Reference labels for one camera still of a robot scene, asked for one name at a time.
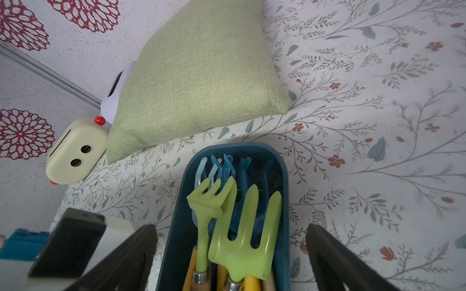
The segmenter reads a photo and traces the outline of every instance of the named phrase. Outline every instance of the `red knob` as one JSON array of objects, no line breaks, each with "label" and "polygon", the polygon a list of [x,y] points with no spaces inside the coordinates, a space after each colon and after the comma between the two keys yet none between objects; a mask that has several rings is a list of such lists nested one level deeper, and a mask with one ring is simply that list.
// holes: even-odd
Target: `red knob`
[{"label": "red knob", "polygon": [[97,116],[94,119],[94,122],[97,123],[98,125],[104,125],[105,124],[105,118],[103,118],[102,116]]}]

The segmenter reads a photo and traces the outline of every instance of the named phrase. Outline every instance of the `white object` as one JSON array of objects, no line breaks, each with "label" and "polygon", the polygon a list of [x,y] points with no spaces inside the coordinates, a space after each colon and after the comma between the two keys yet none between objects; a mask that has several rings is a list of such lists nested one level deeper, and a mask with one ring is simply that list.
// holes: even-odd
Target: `white object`
[{"label": "white object", "polygon": [[136,61],[128,64],[124,67],[123,71],[116,74],[115,82],[113,82],[112,87],[109,90],[108,97],[105,97],[100,103],[100,111],[105,120],[113,124],[115,115],[117,114],[118,100],[120,99],[120,93],[123,89],[126,80],[128,79],[131,71],[134,68]]},{"label": "white object", "polygon": [[73,121],[47,155],[45,172],[56,184],[81,181],[107,149],[109,133],[90,118]]},{"label": "white object", "polygon": [[[105,225],[106,228],[102,238],[97,244],[81,277],[94,268],[134,233],[134,228],[130,222],[124,219],[106,216]],[[71,286],[78,279],[79,278],[26,277],[23,291],[62,291]]]}]

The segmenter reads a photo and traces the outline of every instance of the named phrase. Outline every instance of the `garden rake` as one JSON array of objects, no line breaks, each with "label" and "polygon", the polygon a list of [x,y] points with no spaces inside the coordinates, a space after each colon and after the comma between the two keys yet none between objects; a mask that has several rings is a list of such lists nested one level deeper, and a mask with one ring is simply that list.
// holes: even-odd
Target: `garden rake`
[{"label": "garden rake", "polygon": [[259,200],[259,190],[252,185],[247,191],[241,214],[238,235],[234,241],[228,239],[228,229],[236,199],[236,191],[230,192],[222,206],[223,215],[217,218],[209,248],[209,260],[225,266],[229,273],[228,284],[240,284],[243,278],[253,276],[267,280],[272,268],[275,242],[281,217],[282,197],[276,191],[268,202],[264,228],[260,245],[257,249],[251,246],[251,236]]}]

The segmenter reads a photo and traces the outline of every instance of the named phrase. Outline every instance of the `wall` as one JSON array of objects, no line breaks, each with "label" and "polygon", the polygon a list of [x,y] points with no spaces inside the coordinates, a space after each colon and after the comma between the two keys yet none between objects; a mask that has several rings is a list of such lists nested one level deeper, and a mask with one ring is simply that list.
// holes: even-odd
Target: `wall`
[{"label": "wall", "polygon": [[[67,186],[52,185],[47,179],[44,151],[73,120],[94,117],[99,112],[3,57],[0,92],[0,234],[9,237],[17,228],[47,231]],[[8,125],[22,132],[30,130],[26,126],[34,128],[22,149],[20,140],[16,147],[8,142],[18,133]],[[0,260],[0,290],[18,289],[30,265]]]},{"label": "wall", "polygon": [[102,99],[116,73],[187,2],[16,0],[7,7],[1,0],[0,22],[20,29],[0,26],[0,39]]}]

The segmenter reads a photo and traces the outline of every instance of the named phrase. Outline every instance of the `green plastic fork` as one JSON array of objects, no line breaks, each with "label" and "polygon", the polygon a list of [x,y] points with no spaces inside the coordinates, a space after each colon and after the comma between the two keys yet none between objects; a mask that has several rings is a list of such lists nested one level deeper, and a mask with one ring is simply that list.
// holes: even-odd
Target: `green plastic fork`
[{"label": "green plastic fork", "polygon": [[233,177],[228,178],[225,186],[218,195],[217,190],[220,188],[222,181],[217,179],[213,186],[205,193],[210,185],[210,179],[207,178],[189,194],[188,199],[189,207],[194,210],[198,219],[198,257],[196,261],[196,271],[206,272],[207,271],[207,250],[209,248],[209,221],[212,218],[219,219],[223,215],[221,208],[225,202],[228,193],[232,189],[233,184],[235,185],[234,192],[236,193],[236,182]]},{"label": "green plastic fork", "polygon": [[256,185],[252,185],[247,191],[238,227],[238,236],[234,241],[231,241],[228,239],[228,229],[230,228],[235,199],[236,182],[233,183],[230,194],[221,207],[223,215],[217,218],[210,242],[209,260],[225,266],[230,278],[235,282],[241,282],[247,276],[267,280],[272,268],[281,217],[281,194],[276,191],[268,201],[262,237],[257,249],[251,247],[251,236],[259,200],[259,190]]}]

